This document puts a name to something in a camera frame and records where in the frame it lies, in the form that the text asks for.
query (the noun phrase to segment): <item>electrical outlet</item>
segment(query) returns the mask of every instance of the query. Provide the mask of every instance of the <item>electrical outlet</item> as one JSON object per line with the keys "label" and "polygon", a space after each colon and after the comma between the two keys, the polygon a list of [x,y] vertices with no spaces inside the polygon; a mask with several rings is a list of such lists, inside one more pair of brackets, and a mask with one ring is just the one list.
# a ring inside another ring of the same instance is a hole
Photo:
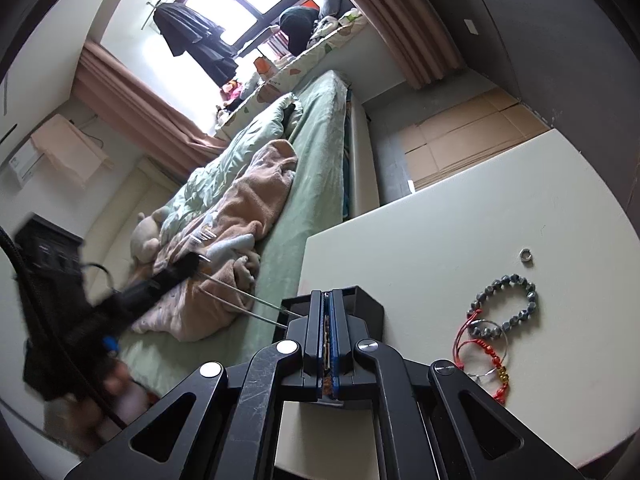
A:
{"label": "electrical outlet", "polygon": [[469,29],[469,32],[475,34],[476,36],[479,36],[478,30],[476,29],[476,24],[472,20],[465,20],[465,25],[466,28]]}

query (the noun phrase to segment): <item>green bedsheet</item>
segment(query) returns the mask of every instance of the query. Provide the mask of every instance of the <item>green bedsheet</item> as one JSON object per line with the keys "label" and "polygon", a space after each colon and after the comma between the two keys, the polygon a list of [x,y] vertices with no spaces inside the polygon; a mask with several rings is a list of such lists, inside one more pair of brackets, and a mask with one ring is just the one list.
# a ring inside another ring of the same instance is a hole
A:
{"label": "green bedsheet", "polygon": [[[330,71],[299,91],[303,115],[289,140],[299,157],[287,203],[261,247],[256,295],[274,304],[295,296],[306,239],[342,222],[342,152],[347,86]],[[256,303],[254,312],[277,318]],[[168,333],[127,332],[120,358],[135,380],[164,395],[201,364],[231,366],[249,360],[271,343],[273,325],[238,316],[226,329],[196,342],[179,342]]]}

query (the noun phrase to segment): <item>metal ring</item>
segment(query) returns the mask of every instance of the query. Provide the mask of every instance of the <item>metal ring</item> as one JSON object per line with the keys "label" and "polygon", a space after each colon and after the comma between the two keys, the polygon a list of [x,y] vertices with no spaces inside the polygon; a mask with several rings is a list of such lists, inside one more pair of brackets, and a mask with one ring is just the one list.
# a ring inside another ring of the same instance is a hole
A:
{"label": "metal ring", "polygon": [[[507,338],[507,333],[502,329],[502,327],[499,324],[497,324],[495,321],[491,321],[490,319],[475,319],[471,323],[469,323],[469,326],[473,326],[476,323],[488,323],[490,325],[497,326],[500,329],[500,332],[502,332],[502,335],[504,336],[504,355],[500,358],[500,361],[504,362],[509,353],[509,339]],[[491,368],[491,370],[489,370],[487,373],[484,373],[482,375],[469,374],[469,373],[467,373],[467,375],[474,380],[480,380],[481,378],[487,377],[488,375],[494,373],[497,369],[498,368],[496,367]]]}
{"label": "metal ring", "polygon": [[533,255],[531,254],[531,249],[524,248],[523,250],[520,251],[520,261],[523,264],[530,262],[532,258],[533,258]]}

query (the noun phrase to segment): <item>mattress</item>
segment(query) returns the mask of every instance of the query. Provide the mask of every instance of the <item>mattress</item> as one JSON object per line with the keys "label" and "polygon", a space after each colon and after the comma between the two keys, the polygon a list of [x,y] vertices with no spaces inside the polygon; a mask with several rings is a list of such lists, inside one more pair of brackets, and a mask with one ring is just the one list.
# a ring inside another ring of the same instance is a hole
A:
{"label": "mattress", "polygon": [[[296,295],[307,238],[342,222],[347,83],[330,71],[295,93],[303,104],[302,118],[289,138],[299,157],[296,178],[278,222],[258,247],[261,266],[255,293],[274,304]],[[379,202],[366,117],[354,98],[352,107],[350,209],[351,216],[357,216]],[[355,171],[365,175],[366,184]],[[277,317],[277,311],[261,304],[253,310]],[[127,332],[120,339],[120,358],[135,380],[164,395],[203,362],[245,362],[272,339],[273,325],[239,316],[227,329],[196,342],[178,342],[167,333]]]}

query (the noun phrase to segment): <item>gray wall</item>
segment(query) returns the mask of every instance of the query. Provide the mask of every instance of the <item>gray wall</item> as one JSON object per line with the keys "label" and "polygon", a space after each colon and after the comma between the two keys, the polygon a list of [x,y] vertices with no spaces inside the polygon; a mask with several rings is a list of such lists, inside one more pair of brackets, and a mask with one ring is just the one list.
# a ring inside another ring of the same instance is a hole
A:
{"label": "gray wall", "polygon": [[600,7],[593,0],[430,1],[468,65],[561,130],[639,231],[640,196],[630,197],[639,160],[640,63]]}

